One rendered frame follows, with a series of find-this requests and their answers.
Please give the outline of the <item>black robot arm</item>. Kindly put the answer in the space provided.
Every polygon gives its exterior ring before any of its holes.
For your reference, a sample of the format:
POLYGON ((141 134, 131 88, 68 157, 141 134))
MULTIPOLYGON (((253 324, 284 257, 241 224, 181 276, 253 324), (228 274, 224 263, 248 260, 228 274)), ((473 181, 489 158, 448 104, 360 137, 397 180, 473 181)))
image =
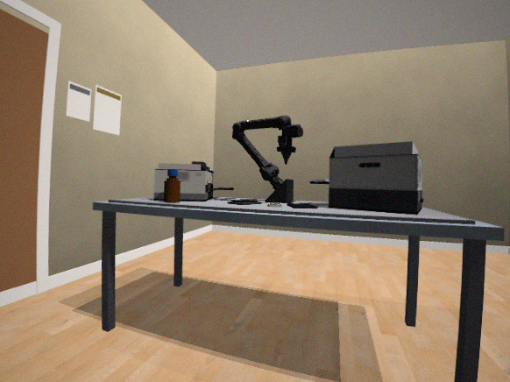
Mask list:
POLYGON ((253 160, 259 166, 259 171, 264 180, 268 180, 276 190, 284 181, 278 177, 279 168, 266 161, 258 150, 253 146, 249 139, 245 136, 245 130, 279 128, 282 130, 282 136, 278 136, 279 147, 292 146, 292 138, 302 137, 303 129, 300 124, 291 125, 289 116, 279 118, 267 118, 252 121, 241 121, 232 126, 232 137, 238 141, 241 146, 249 153, 253 160), (241 132, 241 133, 240 133, 241 132))

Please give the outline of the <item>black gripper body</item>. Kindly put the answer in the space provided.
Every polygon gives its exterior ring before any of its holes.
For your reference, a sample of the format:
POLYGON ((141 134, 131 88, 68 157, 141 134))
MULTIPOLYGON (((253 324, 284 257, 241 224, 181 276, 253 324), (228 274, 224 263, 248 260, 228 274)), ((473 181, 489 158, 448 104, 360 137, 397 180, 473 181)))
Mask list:
POLYGON ((277 152, 295 152, 296 148, 294 146, 286 146, 286 147, 277 147, 277 152))

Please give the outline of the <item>brown bottle with blue cap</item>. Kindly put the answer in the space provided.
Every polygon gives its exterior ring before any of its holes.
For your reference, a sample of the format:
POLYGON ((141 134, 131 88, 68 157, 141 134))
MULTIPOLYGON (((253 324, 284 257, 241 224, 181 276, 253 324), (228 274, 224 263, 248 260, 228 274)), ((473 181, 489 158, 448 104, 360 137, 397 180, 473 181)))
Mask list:
POLYGON ((164 202, 180 202, 181 182, 176 179, 178 170, 167 170, 167 176, 164 185, 164 202))

